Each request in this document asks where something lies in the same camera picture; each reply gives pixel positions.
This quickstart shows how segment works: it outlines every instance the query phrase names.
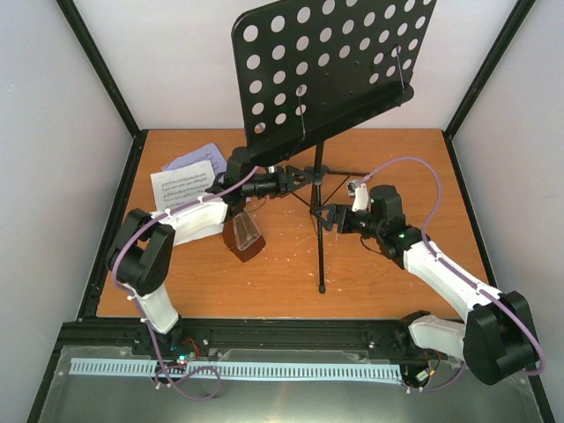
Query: wire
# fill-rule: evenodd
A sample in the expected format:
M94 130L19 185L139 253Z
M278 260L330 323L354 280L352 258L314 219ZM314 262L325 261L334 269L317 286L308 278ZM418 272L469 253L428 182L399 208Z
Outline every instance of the wire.
M200 356L200 347L197 346L194 339L188 338L188 339L182 341L182 345L186 345L186 344L192 344L194 346L194 354L196 355L196 358L198 358Z
M339 189L340 189L343 185L345 185L345 182L347 182L350 177L351 177L351 176L348 174L348 175L345 177L345 179L344 179L341 183L339 183L339 185L333 190L333 192L331 192L331 193L329 194L329 196L328 196L327 198L325 198L325 201L323 201L323 204L321 204L321 205L326 205L327 202L328 202L329 200L331 200L331 198L335 195L335 193L336 193L337 191L339 191Z
M464 370L466 369L466 363L464 361L462 361L460 368L458 369L458 371L456 372L456 374L454 376L452 376L452 378L448 381L445 382L443 385L437 386L435 388L424 388L421 389L419 392L437 392L438 390L444 390L445 388L448 388L450 385L452 385L454 382L456 382L460 376L462 376L462 373L464 373ZM407 390L407 392L411 392L412 387L407 385L404 381L401 381L402 386Z
M441 356L441 353L438 352L438 351L436 351L436 350L435 350L434 353L437 354L437 359L438 359L438 360L437 360L437 364L434 366L434 369L433 369L434 371L436 371L437 368L439 368L439 365L441 364L442 356Z
M222 197L226 194L229 194L230 192L238 189L243 183L248 181L253 176L253 174L256 173L257 170L258 170L258 167L253 167L253 169L249 172L249 174L247 176L245 176L243 179L241 179L239 182L237 182L235 185L233 185L233 186L231 186L227 189L224 189L223 191L219 192L218 194L213 194L213 195L210 195L210 196L204 197L204 198L200 197L200 198L197 198L195 200L189 201L186 204L183 204L183 205L180 205L180 206L174 208L169 214L172 215L172 214L176 214L178 212L182 212L183 210L186 210L186 209L188 209L188 208L190 208L194 205L199 204L200 201L202 203L207 203L208 201L211 201L211 200L214 200L216 198L220 198L220 197ZM152 345L153 345L154 350L155 350L155 355L157 356L157 360L159 361L159 365L160 365L160 368L162 370L162 373L167 378L168 382L170 383L170 386L173 387L174 390L176 390L180 395L182 395L183 397L186 397L187 399L191 399L193 401L205 401L207 399L211 399L212 397L214 397L219 392L219 387L221 385L221 376L219 375L218 370L215 367L210 367L210 366L202 366L202 367L197 368L198 372L204 371L204 370L210 370L218 378L218 385L217 385L215 391L212 394L210 394L209 396L207 396L207 397L193 397L189 394L186 394L185 392L182 392L178 388L178 384L182 383L183 381L185 381L186 379L188 379L194 373L197 373L197 372L190 372L187 375L185 375L182 379L180 379L179 381L176 381L176 382L171 379L170 375L167 372L167 366L165 365L165 363L162 359L162 356L160 355L159 343L157 342L157 338L155 336L155 332L154 332L154 329L152 327L152 324L149 321L149 319L147 319L145 312L143 311L143 309L139 305L139 303L137 301L137 294L136 294L135 290L133 288L131 288L131 287L125 285L125 284L121 284L117 281L117 271L120 267L120 264L122 263L123 258L125 257L125 255L129 251L131 246L133 244L135 244L135 242L139 239L139 237L142 234L144 234L151 226L157 224L157 222L164 219L169 214L161 213L160 215L152 218L147 223L145 223L143 226L141 226L133 234L133 236L125 243L122 250L117 255L117 258L115 259L114 268L112 270L112 283L114 284L114 286L116 288L121 289L122 291L125 291L126 293L128 293L132 297L132 300L134 301L134 304L137 308L137 311L142 316L142 321L144 321L147 324L147 329L149 330L149 335L151 337Z
M301 198L299 195L297 195L295 192L291 192L290 194L292 194L294 197L298 198L302 203L304 203L307 207L310 207L311 205L304 200L303 198Z
M311 216L311 214L309 215L309 221L311 222L311 226L314 227L315 235L317 235L317 226L315 226L315 220L314 220L314 218Z
M167 372L170 372L173 368L186 368L186 363L184 364L174 364L167 367ZM159 368L159 371L155 373L155 377L152 380L155 382L155 385L159 383L159 377L162 374L162 368Z
M251 210L247 210L247 213L252 213L252 212L257 212L258 210L260 210L261 207L263 207L266 204L266 197L263 199L264 201L262 201L262 203L260 203L257 207L255 207L254 209Z
M379 254L380 256L383 256L383 254L380 251L376 251L375 249L371 249L367 244L365 244L364 238L362 238L362 235L360 236L360 243L362 244L362 247L364 247L368 251L372 251L373 253L376 253L376 254Z
M427 367L429 367L429 372L430 372L433 369L431 368L431 361L429 360L429 354L427 354L427 351L424 351L423 353L425 354L425 361L427 362Z
M444 258L442 258L441 256L438 256L438 251L435 251L433 246L429 243L429 240L427 239L427 227L429 225L429 223L431 222L431 219L434 217L434 215L437 212L437 209L439 208L439 204L441 203L441 197L442 197L442 186L441 186L441 181L439 180L439 175L436 173L436 171L433 169L433 167L431 165L429 165L426 161L424 161L423 159L420 159L419 157L413 157L413 156L404 156L404 157L398 157L397 159L393 159L390 161L387 161L386 163L380 165L379 167L377 167L376 169L374 169L372 172L370 172L369 174L367 174L366 176L364 176L362 179L360 179L359 181L356 181L356 183L354 184L355 187L358 187L359 185L361 185L362 183L365 183L366 181L368 181L370 178L372 178L376 173L380 172L382 169L384 169L385 167L388 167L390 165L393 165L395 163L398 163L399 161L417 161L418 163L422 164L423 166L425 166L427 169L429 169L429 171L431 172L431 174L433 174L434 177L434 182L436 184L436 188L437 188L437 196L436 199L434 201L434 205L433 205L433 209L431 209L431 212L429 213L429 215L427 216L427 218L425 219L425 221L423 222L423 226L421 227L421 235L423 237L423 242L425 243L425 246L427 247L427 249L429 250L429 252L433 255L433 257L435 257L435 259L440 262L442 265L444 265L447 269L449 269L452 273L454 273L455 275L457 275L461 280L463 280L467 285L469 285L472 289L477 290L478 293L481 293L482 295L484 295L486 298L488 298L493 304L495 304L496 307L498 307L505 315L507 315L507 317L509 317L513 323L515 323L517 325L517 327L523 332L523 334L527 337L527 339L529 339L529 342L531 342L532 346L535 348L535 351L537 352L537 356L538 356L538 368L535 370L522 370L522 374L523 375L528 375L528 376L534 376L534 375L540 375L541 373L543 373L545 371L546 368L546 355L544 350L542 349L542 347L540 346L540 344L538 343L537 339L534 337L534 335L531 333L531 331L525 326L525 324L523 322L521 322L521 320L508 308L506 307L500 300L498 300L497 298L495 298L493 295L491 295L488 291L485 291L484 289L478 289L478 284L474 283L472 280L470 280L469 278L467 278L462 272L460 272L456 267L454 267L452 264L450 264L449 262L447 262Z

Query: paper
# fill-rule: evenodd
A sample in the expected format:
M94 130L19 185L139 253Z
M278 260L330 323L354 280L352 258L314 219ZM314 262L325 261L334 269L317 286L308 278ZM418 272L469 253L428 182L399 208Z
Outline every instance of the paper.
M204 191L213 184L213 167L209 160L199 161L193 165L151 174L152 192L155 196L157 210L174 209L179 205L199 196L209 196ZM189 235L181 240L174 240L174 245L199 240L206 236L220 234L223 224L213 225Z
M214 143L209 143L194 152L189 152L188 154L174 159L163 166L162 170L175 170L202 160L209 160L211 162L214 174L225 172L227 169L227 162L221 155L221 152L219 152L218 147Z

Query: black clamp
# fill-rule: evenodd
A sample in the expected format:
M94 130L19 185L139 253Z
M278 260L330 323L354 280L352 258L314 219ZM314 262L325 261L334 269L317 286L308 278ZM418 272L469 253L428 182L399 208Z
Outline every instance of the black clamp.
M247 176L254 165L249 159L249 151L245 147L237 147L233 150L231 157L227 160L225 173L216 175L212 186L207 192L218 194L232 187ZM309 185L314 176L293 166L275 167L274 172L267 174L254 174L250 180L243 183L238 189L223 196L227 204L227 217L229 220L245 208L245 200L248 197L277 198L285 197L292 192Z
M378 185L370 190L369 197L370 211L353 211L350 205L330 204L315 209L313 214L328 231L337 225L340 234L375 238L382 254L403 269L404 252L422 241L421 231L405 223L396 187Z

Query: blue paper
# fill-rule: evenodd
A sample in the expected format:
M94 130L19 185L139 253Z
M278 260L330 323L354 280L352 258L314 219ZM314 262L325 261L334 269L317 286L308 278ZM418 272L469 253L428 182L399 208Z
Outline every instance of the blue paper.
M225 172L227 169L227 162L219 152L218 147L214 143L204 145L202 148L189 152L181 157L178 157L162 167L163 172L166 170L175 170L180 167L193 165L198 161L209 160L213 168L213 174L217 175L220 172Z

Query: black metal frame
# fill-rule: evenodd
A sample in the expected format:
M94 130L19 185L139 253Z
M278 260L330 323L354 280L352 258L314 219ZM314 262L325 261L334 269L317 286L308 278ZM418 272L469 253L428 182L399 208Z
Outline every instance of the black metal frame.
M133 185L137 165L143 153L146 130L139 130L133 116L131 115L125 100L120 94L115 81L113 80L108 67L96 48L92 36L88 33L83 19L80 17L78 9L72 0L57 0L65 17L69 21L70 27L77 36L80 44L90 59L93 68L98 73L100 81L108 91L108 94L115 104L115 107L123 119L124 124L130 131L133 143L130 156L122 174L115 201L108 218L108 223L104 231L100 249L96 256L93 271L88 281L85 297L83 299L78 320L75 323L65 323L61 329L59 338L56 341L54 351L49 360L45 376L38 391L38 395L33 404L28 422L35 422L41 416L41 409L48 389L56 369L61 349L66 345L136 345L143 344L139 341L142 323L138 319L114 319L95 317L95 310L98 307L100 294L106 277L104 268L104 255L109 243L119 227L125 213L125 207L129 199L130 190ZM503 53L515 36L519 26L523 23L528 11L531 9L535 0L517 0L513 11L501 29L495 43L488 53L485 61L479 69L478 74L472 81L468 92L464 96L460 106L455 112L448 128L443 132L445 143L452 166L455 171L456 179L464 200L464 205L470 218L471 227L479 247L482 262L486 269L486 275L490 284L495 286L494 274L491 264L486 254L484 241L479 231L478 222L471 206L471 200L464 184L464 178L460 171L460 166L456 158L453 139L456 132L462 125L464 118L468 115L472 105L478 98L482 88L494 71L495 66L501 60ZM188 320L189 325L197 330L199 337L206 336L211 340L208 346L221 348L234 347L261 347L260 344L266 343L269 347L280 348L303 348L311 349L346 349L347 351L365 351L370 357L376 358L379 345L370 344L370 340L378 339L379 336L390 334L391 327L395 327L395 321L242 321L242 320ZM317 337L312 342L312 333ZM284 333L283 341L277 341L279 345L272 344L272 334L276 333L276 339L280 339L280 334ZM418 359L409 361L394 358L393 353L386 352L386 357L392 358L395 362L403 364L417 364ZM538 376L529 378L538 407L544 421L555 421L550 405L546 399L545 391Z

